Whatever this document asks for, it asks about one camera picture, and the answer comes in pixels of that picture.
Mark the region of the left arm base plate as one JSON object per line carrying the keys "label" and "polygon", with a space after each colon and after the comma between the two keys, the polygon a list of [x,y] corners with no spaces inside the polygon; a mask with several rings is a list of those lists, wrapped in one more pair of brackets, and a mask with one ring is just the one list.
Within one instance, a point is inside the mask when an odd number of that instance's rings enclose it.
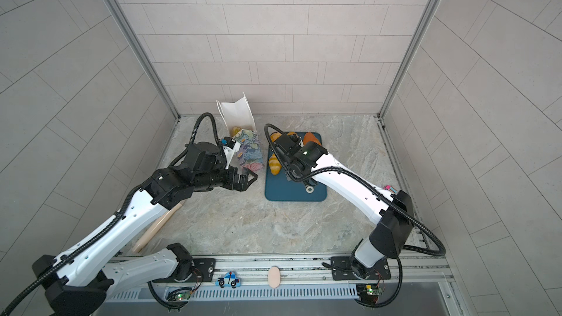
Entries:
{"label": "left arm base plate", "polygon": [[175,282],[211,282],[215,264],[216,260],[213,258],[195,258],[190,262],[180,262],[171,278]]}

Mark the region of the yellow striped croissant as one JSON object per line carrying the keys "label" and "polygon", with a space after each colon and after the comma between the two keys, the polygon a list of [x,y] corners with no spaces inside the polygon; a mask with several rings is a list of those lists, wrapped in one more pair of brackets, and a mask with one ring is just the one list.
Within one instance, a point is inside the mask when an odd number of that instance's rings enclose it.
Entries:
{"label": "yellow striped croissant", "polygon": [[268,160],[269,169],[273,176],[278,175],[282,170],[282,165],[275,154],[272,154]]}

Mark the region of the blue toy car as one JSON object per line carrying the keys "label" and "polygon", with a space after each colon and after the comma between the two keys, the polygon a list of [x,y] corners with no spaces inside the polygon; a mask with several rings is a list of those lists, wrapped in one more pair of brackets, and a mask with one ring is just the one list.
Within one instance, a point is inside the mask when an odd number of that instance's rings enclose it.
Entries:
{"label": "blue toy car", "polygon": [[216,286],[219,286],[220,288],[230,287],[236,289],[240,285],[241,279],[235,272],[228,272],[225,274],[225,276],[219,277],[216,281]]}

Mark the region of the reddish brown croissant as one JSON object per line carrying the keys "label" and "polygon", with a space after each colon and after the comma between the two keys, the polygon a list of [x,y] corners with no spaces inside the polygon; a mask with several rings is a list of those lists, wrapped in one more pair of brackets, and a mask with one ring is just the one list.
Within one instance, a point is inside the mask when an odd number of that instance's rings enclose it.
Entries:
{"label": "reddish brown croissant", "polygon": [[319,146],[322,146],[319,138],[317,138],[313,133],[308,132],[304,135],[304,137],[302,138],[302,143],[303,145],[307,145],[308,143],[316,143]]}

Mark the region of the left circuit board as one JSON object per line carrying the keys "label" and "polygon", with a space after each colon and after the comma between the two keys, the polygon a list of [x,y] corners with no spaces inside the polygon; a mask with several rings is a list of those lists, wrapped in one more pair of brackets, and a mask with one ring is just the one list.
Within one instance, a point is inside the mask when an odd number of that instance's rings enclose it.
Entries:
{"label": "left circuit board", "polygon": [[166,301],[169,303],[188,302],[194,294],[192,288],[179,288],[168,293]]}

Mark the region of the right circuit board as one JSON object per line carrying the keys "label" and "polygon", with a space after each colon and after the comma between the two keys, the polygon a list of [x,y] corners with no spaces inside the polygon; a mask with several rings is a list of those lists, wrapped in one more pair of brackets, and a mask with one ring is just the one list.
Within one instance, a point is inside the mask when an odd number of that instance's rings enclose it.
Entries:
{"label": "right circuit board", "polygon": [[365,285],[365,284],[358,284],[356,285],[357,296],[359,297],[358,301],[363,304],[377,304],[379,298],[384,293],[384,288],[380,285]]}

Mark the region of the aluminium rail frame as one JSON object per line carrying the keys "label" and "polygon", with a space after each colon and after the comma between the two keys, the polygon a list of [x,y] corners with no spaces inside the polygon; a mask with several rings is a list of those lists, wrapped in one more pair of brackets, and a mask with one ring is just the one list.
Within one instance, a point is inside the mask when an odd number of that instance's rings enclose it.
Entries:
{"label": "aluminium rail frame", "polygon": [[208,255],[194,259],[185,282],[158,279],[111,297],[112,302],[293,301],[354,299],[372,305],[398,287],[434,284],[449,315],[467,315],[452,269],[443,257],[405,252],[357,277],[347,254]]}

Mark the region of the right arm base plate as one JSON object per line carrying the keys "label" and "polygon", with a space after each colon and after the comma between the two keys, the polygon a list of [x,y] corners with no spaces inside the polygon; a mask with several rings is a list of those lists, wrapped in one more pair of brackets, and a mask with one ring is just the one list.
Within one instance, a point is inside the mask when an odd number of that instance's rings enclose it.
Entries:
{"label": "right arm base plate", "polygon": [[335,281],[388,280],[392,278],[386,259],[379,260],[373,267],[365,267],[351,256],[333,256],[329,263],[322,265],[332,272]]}

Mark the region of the pink oval eraser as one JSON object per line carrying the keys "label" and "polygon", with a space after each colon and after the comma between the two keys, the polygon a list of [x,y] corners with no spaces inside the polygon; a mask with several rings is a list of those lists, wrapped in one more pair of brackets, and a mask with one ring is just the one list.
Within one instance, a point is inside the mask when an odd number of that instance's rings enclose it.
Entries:
{"label": "pink oval eraser", "polygon": [[270,288],[279,288],[281,284],[281,271],[277,266],[272,266],[268,270],[267,280]]}

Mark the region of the pink toy truck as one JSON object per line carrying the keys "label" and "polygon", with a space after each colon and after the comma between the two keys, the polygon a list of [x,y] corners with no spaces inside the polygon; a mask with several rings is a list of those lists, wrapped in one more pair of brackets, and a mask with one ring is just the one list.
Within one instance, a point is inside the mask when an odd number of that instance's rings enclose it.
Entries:
{"label": "pink toy truck", "polygon": [[384,187],[384,189],[385,189],[385,190],[388,190],[388,191],[390,191],[390,192],[392,192],[392,193],[394,193],[394,194],[397,194],[397,193],[398,193],[398,191],[397,191],[394,187],[392,187],[391,185],[386,185],[386,186]]}

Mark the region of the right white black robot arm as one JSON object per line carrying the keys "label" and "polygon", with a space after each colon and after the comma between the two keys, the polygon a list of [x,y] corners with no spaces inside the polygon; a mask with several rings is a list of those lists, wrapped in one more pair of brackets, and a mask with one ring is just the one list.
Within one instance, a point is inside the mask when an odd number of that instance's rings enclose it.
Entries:
{"label": "right white black robot arm", "polygon": [[266,124],[264,132],[291,181],[307,186],[324,184],[374,222],[373,232],[351,253],[351,272],[356,277],[369,278],[379,261],[398,260],[403,250],[434,257],[446,255],[441,240],[415,218],[408,193],[394,193],[370,184],[314,141],[305,143],[273,124]]}

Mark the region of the teal rectangular tray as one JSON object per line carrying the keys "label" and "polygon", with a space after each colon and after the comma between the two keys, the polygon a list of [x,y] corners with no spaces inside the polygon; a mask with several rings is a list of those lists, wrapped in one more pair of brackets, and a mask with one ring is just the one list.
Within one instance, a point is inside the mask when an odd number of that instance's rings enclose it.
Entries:
{"label": "teal rectangular tray", "polygon": [[[273,154],[268,148],[268,157]],[[306,184],[288,181],[285,170],[273,176],[268,169],[266,173],[265,197],[274,202],[322,202],[327,198],[327,187],[324,184],[307,187]]]}

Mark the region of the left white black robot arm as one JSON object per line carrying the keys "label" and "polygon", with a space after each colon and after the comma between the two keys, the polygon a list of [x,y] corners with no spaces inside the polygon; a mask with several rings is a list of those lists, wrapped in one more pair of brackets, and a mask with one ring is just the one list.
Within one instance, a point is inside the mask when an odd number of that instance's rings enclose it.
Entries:
{"label": "left white black robot arm", "polygon": [[121,208],[74,247],[57,256],[44,255],[33,265],[36,280],[2,311],[10,315],[38,287],[55,315],[91,315],[108,298],[136,285],[171,278],[184,282],[194,275],[193,257],[179,243],[148,257],[123,264],[109,261],[145,227],[189,199],[215,187],[244,192],[256,181],[250,170],[239,171],[231,160],[241,148],[235,138],[196,143],[202,121],[216,121],[210,113],[198,117],[184,151],[166,168],[153,172],[134,187]]}

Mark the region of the round swirl bun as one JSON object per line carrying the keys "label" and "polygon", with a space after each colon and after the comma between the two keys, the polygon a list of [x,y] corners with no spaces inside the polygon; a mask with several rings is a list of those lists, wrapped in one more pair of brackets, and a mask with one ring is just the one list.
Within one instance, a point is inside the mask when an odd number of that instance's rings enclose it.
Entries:
{"label": "round swirl bun", "polygon": [[272,134],[270,135],[270,140],[271,140],[271,142],[275,142],[275,141],[276,141],[279,137],[281,137],[281,136],[282,136],[281,133],[272,133]]}

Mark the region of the floral paper gift bag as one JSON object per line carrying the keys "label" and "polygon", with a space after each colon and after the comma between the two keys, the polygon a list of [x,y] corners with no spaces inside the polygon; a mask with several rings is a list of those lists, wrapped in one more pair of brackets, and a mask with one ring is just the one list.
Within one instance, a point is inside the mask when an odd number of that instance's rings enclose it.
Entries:
{"label": "floral paper gift bag", "polygon": [[242,128],[241,135],[233,138],[241,144],[240,150],[237,152],[240,166],[253,172],[264,169],[265,163],[258,139],[258,131],[246,95],[243,95],[236,102],[217,101],[217,109],[230,136],[234,127]]}

